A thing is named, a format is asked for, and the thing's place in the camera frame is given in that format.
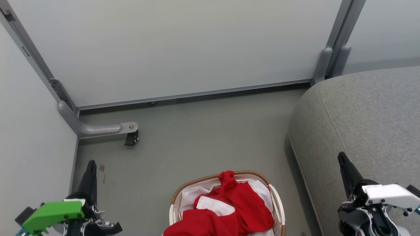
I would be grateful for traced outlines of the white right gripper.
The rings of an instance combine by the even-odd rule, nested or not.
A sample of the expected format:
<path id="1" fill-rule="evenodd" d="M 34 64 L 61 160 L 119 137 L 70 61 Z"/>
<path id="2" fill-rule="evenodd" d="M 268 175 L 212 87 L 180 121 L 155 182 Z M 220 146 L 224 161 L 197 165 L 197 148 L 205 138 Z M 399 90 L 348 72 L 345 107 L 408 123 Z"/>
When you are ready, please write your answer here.
<path id="1" fill-rule="evenodd" d="M 412 185 L 377 184 L 365 180 L 347 155 L 341 151 L 338 163 L 347 201 L 338 209 L 339 230 L 344 236 L 409 236 L 388 215 L 400 208 L 403 215 L 419 214 L 419 190 Z"/>

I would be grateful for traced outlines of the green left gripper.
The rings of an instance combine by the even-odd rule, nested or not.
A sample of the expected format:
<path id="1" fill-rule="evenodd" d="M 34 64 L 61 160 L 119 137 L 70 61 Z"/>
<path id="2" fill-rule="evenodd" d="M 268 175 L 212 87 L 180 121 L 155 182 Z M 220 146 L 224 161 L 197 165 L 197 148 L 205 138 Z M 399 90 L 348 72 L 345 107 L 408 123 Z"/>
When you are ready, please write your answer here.
<path id="1" fill-rule="evenodd" d="M 105 221 L 97 206 L 96 162 L 90 160 L 75 192 L 62 201 L 27 207 L 15 218 L 21 227 L 17 236 L 48 235 L 53 227 L 62 236 L 115 236 L 122 232 L 119 222 Z"/>

